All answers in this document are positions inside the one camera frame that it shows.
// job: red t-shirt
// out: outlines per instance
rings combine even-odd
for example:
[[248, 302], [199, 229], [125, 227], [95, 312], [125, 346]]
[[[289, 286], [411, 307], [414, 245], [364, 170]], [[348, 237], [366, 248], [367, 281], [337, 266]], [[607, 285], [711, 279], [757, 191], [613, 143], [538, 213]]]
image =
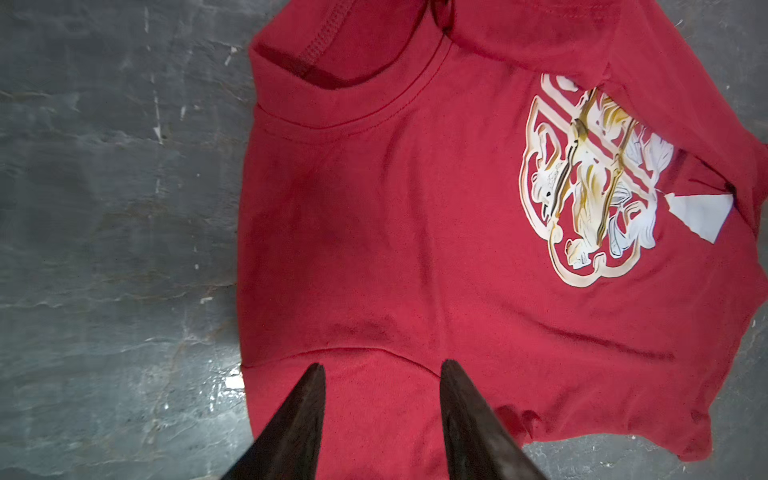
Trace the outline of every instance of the red t-shirt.
[[319, 478], [446, 478], [453, 358], [520, 443], [709, 455], [768, 149], [655, 2], [292, 0], [250, 58], [254, 433], [321, 362]]

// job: shirt logo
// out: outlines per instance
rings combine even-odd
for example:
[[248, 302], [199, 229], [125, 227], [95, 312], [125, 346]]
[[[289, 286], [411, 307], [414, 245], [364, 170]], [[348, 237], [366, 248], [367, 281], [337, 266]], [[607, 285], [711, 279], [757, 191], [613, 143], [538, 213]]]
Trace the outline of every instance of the shirt logo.
[[568, 285], [622, 276], [656, 245], [655, 187], [674, 147], [598, 89], [547, 74], [541, 87], [520, 170], [525, 215]]

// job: red fabric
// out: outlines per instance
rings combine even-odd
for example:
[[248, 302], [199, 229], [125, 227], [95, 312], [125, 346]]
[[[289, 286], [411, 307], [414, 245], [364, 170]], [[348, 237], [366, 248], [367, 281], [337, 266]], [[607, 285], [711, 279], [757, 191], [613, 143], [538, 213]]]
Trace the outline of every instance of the red fabric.
[[[292, 0], [250, 49], [238, 313], [254, 433], [322, 362], [319, 478], [446, 478], [438, 372], [454, 358], [520, 443], [635, 434], [706, 458], [710, 404], [768, 293], [755, 241], [768, 150], [653, 2], [381, 3]], [[523, 206], [527, 147], [555, 142], [529, 134], [546, 120], [535, 99], [554, 104], [548, 82], [573, 105], [599, 87], [646, 127], [638, 141], [676, 147], [641, 188], [658, 190], [655, 245], [613, 257], [605, 237], [590, 261], [637, 262], [582, 287], [553, 267], [568, 242], [550, 253]], [[734, 190], [714, 243], [664, 199]]]

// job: red sleeve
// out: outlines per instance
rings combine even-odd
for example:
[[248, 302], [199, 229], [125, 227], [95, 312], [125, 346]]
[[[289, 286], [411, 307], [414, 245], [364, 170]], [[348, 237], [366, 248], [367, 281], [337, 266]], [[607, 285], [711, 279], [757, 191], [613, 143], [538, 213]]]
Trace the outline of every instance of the red sleeve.
[[756, 234], [768, 195], [768, 148], [739, 122], [655, 0], [435, 0], [459, 46], [600, 87], [736, 191]]

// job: gold print detail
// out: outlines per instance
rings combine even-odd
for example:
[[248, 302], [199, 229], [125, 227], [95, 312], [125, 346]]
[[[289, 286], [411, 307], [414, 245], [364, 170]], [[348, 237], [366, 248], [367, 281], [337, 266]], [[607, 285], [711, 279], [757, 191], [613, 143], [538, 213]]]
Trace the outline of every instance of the gold print detail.
[[545, 95], [531, 104], [520, 195], [555, 272], [585, 287], [626, 274], [655, 246], [655, 186], [674, 147], [599, 90], [574, 103], [566, 95], [579, 90], [555, 80], [542, 75]]

